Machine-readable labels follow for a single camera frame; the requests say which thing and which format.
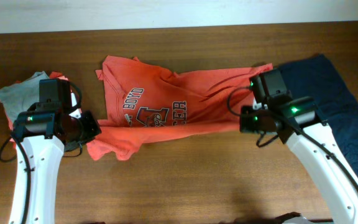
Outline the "orange printed t-shirt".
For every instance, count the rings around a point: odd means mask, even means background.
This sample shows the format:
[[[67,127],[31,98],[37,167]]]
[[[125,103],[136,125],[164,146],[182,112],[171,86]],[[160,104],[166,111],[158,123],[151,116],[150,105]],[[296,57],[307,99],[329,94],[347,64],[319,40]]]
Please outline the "orange printed t-shirt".
[[[225,68],[175,73],[138,58],[107,56],[96,70],[104,84],[107,118],[87,150],[95,161],[109,152],[128,160],[146,143],[239,129],[236,113],[253,104],[250,78],[273,69]]]

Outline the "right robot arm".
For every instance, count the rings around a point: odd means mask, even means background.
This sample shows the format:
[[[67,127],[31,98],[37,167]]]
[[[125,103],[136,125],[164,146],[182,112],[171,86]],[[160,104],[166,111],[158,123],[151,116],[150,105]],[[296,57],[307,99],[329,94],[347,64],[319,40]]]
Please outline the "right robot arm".
[[[314,99],[293,99],[279,70],[250,78],[253,106],[240,112],[242,133],[276,134],[298,158],[334,223],[358,223],[358,178],[342,155]]]

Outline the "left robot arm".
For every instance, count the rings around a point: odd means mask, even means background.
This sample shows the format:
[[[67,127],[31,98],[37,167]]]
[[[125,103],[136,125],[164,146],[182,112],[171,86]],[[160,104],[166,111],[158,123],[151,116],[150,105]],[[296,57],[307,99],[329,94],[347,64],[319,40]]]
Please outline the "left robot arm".
[[[41,80],[39,100],[14,122],[17,172],[9,223],[54,223],[58,170],[65,153],[83,146],[101,129],[82,94],[62,79]]]

